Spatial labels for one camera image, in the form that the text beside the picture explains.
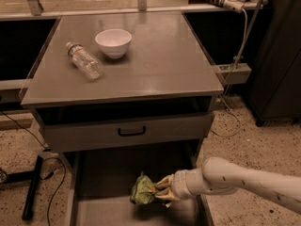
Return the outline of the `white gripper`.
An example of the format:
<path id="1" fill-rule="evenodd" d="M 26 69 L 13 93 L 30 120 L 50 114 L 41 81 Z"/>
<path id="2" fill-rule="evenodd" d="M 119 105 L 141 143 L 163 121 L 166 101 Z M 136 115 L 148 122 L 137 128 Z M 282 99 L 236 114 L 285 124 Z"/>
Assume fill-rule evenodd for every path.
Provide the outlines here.
<path id="1" fill-rule="evenodd" d="M 171 202 L 194 198 L 205 191 L 201 169 L 178 170 L 155 185 L 163 190 L 157 191 L 154 196 L 159 200 Z"/>

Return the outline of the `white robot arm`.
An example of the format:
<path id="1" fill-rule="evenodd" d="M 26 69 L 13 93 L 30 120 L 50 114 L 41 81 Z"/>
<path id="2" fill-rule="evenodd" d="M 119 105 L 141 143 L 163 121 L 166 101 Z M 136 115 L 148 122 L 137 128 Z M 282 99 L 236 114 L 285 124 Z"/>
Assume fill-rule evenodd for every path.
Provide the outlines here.
<path id="1" fill-rule="evenodd" d="M 240 167 L 221 157 L 208 158 L 200 168 L 183 169 L 156 184 L 155 197 L 168 201 L 198 195 L 231 194 L 247 190 L 284 208 L 301 213 L 301 178 Z"/>

